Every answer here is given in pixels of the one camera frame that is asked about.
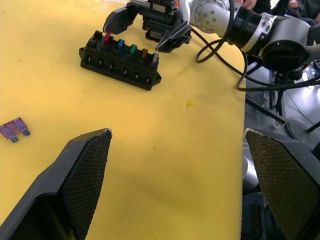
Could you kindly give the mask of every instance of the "yellow table surface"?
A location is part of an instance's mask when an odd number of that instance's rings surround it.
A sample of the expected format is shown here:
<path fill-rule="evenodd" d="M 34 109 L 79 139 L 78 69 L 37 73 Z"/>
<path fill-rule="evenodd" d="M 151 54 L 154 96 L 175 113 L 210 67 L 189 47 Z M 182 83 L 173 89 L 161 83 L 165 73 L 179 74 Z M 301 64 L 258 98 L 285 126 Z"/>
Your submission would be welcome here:
<path fill-rule="evenodd" d="M 105 178 L 87 240 L 238 240 L 244 93 L 216 57 L 196 64 L 193 36 L 159 54 L 151 91 L 80 67 L 79 48 L 107 13 L 73 0 L 2 0 L 0 123 L 21 117 L 31 135 L 0 136 L 0 223 L 68 140 L 111 128 Z M 205 35 L 208 40 L 215 34 Z M 142 18 L 116 39 L 153 52 Z M 243 69 L 241 53 L 222 56 Z"/>

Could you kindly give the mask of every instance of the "purple fuse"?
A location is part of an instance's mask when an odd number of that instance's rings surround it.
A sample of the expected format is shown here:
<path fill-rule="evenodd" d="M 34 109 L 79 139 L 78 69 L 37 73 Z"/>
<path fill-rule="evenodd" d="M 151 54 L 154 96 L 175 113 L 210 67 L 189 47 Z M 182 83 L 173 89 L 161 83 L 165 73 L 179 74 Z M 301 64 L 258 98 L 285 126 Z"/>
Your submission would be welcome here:
<path fill-rule="evenodd" d="M 24 136 L 30 135 L 27 125 L 20 117 L 1 125 L 0 133 L 6 139 L 10 139 L 13 143 L 19 141 L 16 136 L 20 133 L 22 133 Z"/>

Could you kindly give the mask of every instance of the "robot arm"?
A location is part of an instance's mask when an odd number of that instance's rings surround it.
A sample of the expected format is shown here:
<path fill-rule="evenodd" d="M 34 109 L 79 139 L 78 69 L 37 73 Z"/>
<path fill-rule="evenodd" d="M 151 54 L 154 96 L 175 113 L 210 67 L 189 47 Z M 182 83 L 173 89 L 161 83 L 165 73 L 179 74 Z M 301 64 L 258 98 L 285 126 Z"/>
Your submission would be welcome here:
<path fill-rule="evenodd" d="M 230 5 L 228 0 L 180 0 L 183 16 L 205 33 L 226 33 Z M 247 55 L 261 57 L 271 70 L 290 72 L 320 59 L 320 25 L 310 26 L 298 18 L 257 14 L 234 4 L 234 22 L 227 41 Z"/>
<path fill-rule="evenodd" d="M 158 42 L 156 50 L 170 53 L 191 40 L 192 26 L 223 37 L 230 18 L 229 0 L 130 0 L 112 12 L 103 31 L 119 34 L 137 14 L 143 16 L 147 39 Z M 260 57 L 264 65 L 287 73 L 320 59 L 320 25 L 310 26 L 291 17 L 273 16 L 234 4 L 233 25 L 226 41 L 247 55 Z"/>

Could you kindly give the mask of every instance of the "person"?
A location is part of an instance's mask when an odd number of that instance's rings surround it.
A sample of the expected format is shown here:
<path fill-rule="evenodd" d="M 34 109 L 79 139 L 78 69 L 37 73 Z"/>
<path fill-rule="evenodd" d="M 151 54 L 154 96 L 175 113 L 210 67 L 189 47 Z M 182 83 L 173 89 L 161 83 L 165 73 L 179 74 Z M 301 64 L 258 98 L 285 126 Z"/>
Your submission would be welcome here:
<path fill-rule="evenodd" d="M 257 14 L 272 14 L 270 0 L 235 0 L 235 2 Z"/>
<path fill-rule="evenodd" d="M 304 21 L 310 19 L 306 22 L 314 26 L 320 23 L 320 0 L 290 0 L 286 14 Z"/>

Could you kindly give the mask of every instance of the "black fuse box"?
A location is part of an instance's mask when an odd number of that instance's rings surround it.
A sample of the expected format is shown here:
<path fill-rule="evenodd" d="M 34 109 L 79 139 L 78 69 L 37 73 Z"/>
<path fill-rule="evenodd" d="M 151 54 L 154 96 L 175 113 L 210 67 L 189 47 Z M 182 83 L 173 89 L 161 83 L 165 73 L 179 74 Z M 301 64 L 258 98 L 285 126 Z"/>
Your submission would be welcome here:
<path fill-rule="evenodd" d="M 160 83 L 157 53 L 127 46 L 113 36 L 106 38 L 101 31 L 95 31 L 86 46 L 79 49 L 81 67 L 146 90 Z"/>

